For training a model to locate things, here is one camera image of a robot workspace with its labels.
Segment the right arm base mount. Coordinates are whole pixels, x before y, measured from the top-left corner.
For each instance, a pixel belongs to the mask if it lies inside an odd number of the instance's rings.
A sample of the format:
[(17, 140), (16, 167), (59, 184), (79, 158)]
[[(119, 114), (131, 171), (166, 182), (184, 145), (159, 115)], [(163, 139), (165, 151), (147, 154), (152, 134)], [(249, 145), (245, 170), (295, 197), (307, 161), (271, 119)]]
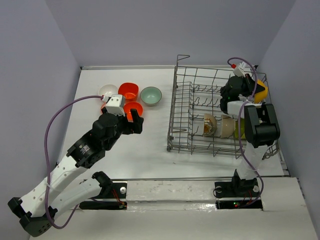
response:
[(234, 175), (230, 181), (217, 181), (212, 194), (218, 210), (263, 209), (256, 178), (245, 180)]

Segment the beige painted ceramic bowl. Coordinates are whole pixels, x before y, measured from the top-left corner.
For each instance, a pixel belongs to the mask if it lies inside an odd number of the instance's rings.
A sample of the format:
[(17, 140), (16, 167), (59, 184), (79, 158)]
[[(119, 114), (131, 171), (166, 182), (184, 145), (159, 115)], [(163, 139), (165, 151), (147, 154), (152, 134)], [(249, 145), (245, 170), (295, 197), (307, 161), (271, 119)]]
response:
[(216, 118), (211, 114), (205, 113), (203, 117), (203, 136), (213, 136), (217, 130), (217, 126)]

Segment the grey wire dish rack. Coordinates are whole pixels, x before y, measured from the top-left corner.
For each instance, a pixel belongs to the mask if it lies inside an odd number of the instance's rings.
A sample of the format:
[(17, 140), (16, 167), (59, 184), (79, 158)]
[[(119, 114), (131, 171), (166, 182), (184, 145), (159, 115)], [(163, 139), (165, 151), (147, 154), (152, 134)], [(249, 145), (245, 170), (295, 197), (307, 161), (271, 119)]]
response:
[[(241, 157), (240, 146), (246, 145), (246, 139), (238, 140), (234, 133), (228, 138), (220, 138), (221, 115), (227, 115), (221, 110), (220, 90), (230, 77), (235, 76), (231, 64), (247, 63), (245, 74), (254, 81), (261, 80), (268, 87), (267, 76), (259, 73), (256, 65), (239, 57), (229, 59), (225, 68), (185, 65), (187, 58), (186, 54), (179, 54), (176, 58), (167, 150)], [(217, 130), (212, 136), (203, 136), (204, 114), (213, 115), (217, 120)], [(263, 159), (279, 152), (278, 140), (268, 148)]]

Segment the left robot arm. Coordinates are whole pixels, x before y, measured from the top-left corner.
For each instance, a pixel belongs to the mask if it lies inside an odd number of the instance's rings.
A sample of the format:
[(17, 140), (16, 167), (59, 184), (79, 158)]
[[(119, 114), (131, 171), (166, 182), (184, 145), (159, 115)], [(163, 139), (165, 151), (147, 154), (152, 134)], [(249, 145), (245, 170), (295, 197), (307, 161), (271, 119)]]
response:
[(142, 133), (144, 118), (136, 109), (131, 109), (131, 116), (129, 120), (126, 115), (103, 113), (41, 183), (24, 196), (9, 200), (10, 210), (30, 236), (41, 236), (53, 227), (56, 218), (81, 202), (104, 198), (113, 191), (113, 182), (103, 171), (95, 172), (70, 190), (66, 188), (104, 158), (121, 135)]

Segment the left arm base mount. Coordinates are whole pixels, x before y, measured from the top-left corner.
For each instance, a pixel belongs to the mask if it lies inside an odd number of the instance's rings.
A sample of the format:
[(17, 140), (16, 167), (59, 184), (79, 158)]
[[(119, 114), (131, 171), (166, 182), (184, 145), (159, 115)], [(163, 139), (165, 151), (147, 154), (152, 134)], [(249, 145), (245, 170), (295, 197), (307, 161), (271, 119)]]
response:
[(95, 172), (92, 178), (99, 182), (100, 192), (79, 204), (81, 210), (126, 210), (126, 181), (112, 181), (103, 171)]

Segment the lime green bowl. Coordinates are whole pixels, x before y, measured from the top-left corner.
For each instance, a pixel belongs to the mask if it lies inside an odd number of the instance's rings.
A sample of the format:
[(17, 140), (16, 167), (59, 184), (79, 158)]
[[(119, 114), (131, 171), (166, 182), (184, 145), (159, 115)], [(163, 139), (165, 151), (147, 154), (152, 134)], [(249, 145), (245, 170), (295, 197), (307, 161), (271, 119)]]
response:
[(236, 139), (239, 138), (239, 136), (241, 137), (242, 140), (246, 139), (245, 136), (245, 120), (243, 118), (240, 119), (240, 125), (238, 123), (238, 120), (235, 121), (235, 129), (234, 129), (234, 137)]

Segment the yellow bowl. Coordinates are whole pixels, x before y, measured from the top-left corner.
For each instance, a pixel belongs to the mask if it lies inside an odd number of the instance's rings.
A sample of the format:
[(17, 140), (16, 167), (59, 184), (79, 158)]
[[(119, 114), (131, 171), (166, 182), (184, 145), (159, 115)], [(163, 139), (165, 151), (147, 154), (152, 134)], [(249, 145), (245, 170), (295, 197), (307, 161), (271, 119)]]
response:
[(260, 79), (258, 79), (253, 102), (258, 104), (265, 100), (268, 96), (268, 90), (268, 87)]

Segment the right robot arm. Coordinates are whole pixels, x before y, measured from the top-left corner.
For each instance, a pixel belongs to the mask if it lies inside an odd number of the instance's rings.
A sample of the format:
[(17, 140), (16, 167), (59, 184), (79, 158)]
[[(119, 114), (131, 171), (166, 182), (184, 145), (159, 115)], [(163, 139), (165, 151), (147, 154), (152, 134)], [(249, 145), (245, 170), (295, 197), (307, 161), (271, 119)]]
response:
[(239, 147), (243, 159), (231, 181), (215, 183), (217, 198), (240, 198), (247, 193), (259, 195), (254, 192), (258, 168), (268, 148), (281, 134), (274, 106), (264, 102), (268, 91), (261, 80), (254, 81), (248, 73), (231, 76), (220, 89), (220, 109), (238, 118), (234, 135), (239, 141), (244, 137), (246, 145)]

